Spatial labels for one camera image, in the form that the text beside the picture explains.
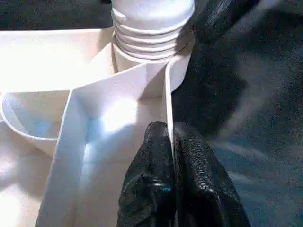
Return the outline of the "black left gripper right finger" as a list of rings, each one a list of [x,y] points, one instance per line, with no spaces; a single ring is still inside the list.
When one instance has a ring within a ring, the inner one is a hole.
[[[174,149],[179,226],[244,226],[244,208],[234,184],[199,131],[175,123]]]

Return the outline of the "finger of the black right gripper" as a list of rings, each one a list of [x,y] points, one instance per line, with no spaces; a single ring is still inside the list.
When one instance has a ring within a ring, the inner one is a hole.
[[[240,0],[210,0],[194,22],[196,39],[211,44],[235,23],[241,10]]]

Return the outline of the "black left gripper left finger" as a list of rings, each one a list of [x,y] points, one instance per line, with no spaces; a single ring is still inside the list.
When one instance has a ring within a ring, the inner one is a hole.
[[[168,128],[150,123],[131,161],[118,200],[118,227],[171,227],[176,212],[174,163]]]

